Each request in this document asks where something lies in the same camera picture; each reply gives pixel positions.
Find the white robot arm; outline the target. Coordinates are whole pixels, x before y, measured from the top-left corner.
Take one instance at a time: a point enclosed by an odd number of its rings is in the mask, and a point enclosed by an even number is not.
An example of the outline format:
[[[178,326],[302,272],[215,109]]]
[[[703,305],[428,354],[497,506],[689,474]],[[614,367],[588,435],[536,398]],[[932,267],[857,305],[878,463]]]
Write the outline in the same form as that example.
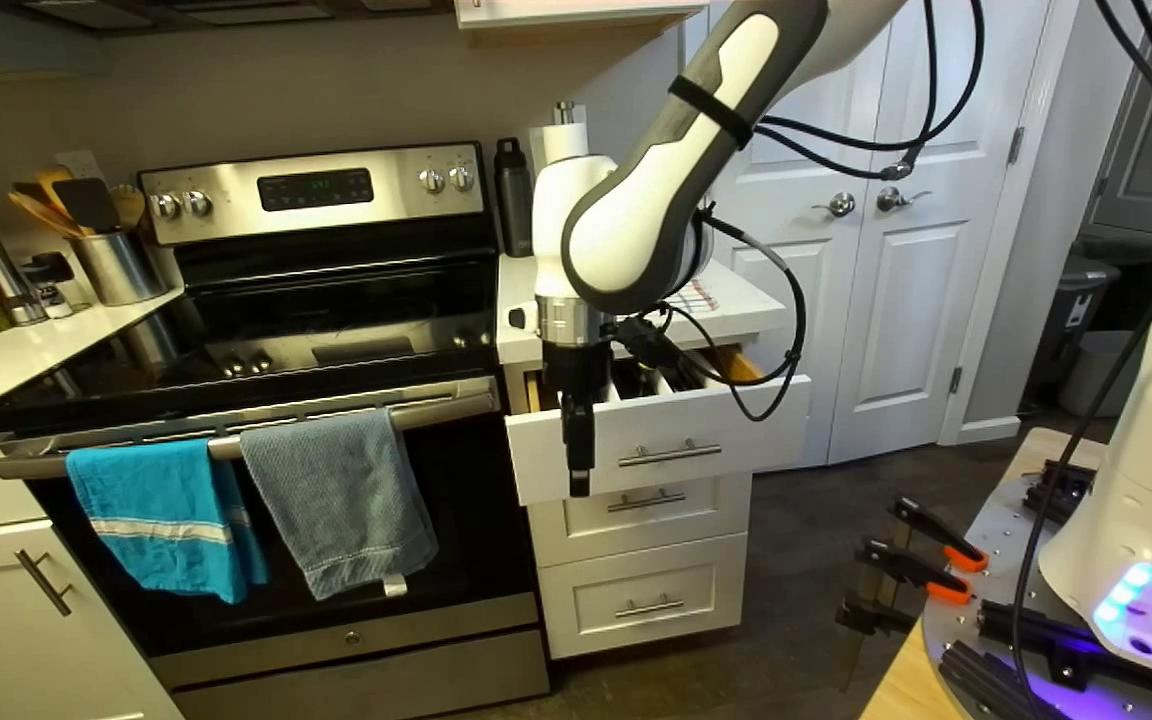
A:
[[[724,163],[771,123],[771,103],[848,62],[905,0],[737,0],[669,85],[634,154],[590,154],[588,184],[556,192],[538,217],[538,340],[556,375],[566,483],[597,467],[597,395],[608,348],[650,348],[646,317],[693,278],[683,238]],[[1128,47],[1152,78],[1152,41]],[[1152,672],[1152,317],[1123,423],[1092,493],[1055,532],[1031,532],[1022,578],[1049,582],[1120,659]]]

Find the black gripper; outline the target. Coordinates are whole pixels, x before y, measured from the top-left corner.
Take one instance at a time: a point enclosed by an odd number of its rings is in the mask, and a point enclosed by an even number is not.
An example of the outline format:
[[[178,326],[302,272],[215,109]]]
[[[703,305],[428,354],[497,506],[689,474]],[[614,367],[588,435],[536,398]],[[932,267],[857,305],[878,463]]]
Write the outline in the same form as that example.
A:
[[[545,370],[558,395],[565,451],[566,451],[566,493],[583,496],[590,488],[597,463],[597,395],[608,387],[608,331],[604,317],[578,297],[538,299],[538,342]]]

